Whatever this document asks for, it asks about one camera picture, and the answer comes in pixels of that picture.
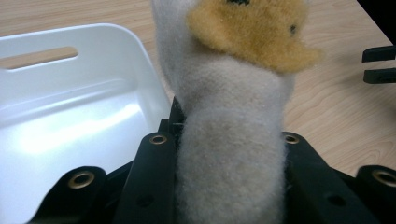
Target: plastic bin handle slot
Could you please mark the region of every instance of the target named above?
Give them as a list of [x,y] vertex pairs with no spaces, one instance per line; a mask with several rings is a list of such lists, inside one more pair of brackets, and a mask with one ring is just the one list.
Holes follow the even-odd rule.
[[72,47],[48,49],[8,58],[0,58],[0,67],[5,69],[17,69],[35,64],[74,58],[76,56],[78,56],[78,52]]

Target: sock puppet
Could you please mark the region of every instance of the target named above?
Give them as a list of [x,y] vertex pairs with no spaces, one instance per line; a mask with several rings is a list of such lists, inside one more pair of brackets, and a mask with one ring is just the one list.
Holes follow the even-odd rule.
[[179,223],[281,223],[283,109],[317,49],[304,0],[152,0],[163,73],[186,115]]

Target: tan fuzzy patch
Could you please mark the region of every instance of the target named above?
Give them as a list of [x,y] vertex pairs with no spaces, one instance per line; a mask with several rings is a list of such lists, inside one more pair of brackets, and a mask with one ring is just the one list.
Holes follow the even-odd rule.
[[306,14],[304,0],[202,0],[187,24],[212,49],[289,74],[312,66],[321,54],[300,39]]

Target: wooden table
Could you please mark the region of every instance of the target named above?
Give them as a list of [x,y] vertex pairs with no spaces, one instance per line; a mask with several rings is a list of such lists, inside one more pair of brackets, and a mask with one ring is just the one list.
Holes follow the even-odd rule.
[[[396,169],[396,84],[363,83],[368,48],[390,45],[355,0],[311,0],[304,40],[326,58],[297,77],[285,130],[305,137],[330,164],[354,175],[365,164]],[[136,33],[160,68],[149,0],[0,0],[0,36],[97,22]]]

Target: white fuzzy sock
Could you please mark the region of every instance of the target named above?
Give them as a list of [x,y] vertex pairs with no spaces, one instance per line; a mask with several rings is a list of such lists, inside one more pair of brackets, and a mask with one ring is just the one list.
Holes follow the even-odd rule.
[[177,161],[179,223],[280,223],[283,109],[294,77],[216,52],[189,32],[198,0],[152,0],[163,72],[187,117]]

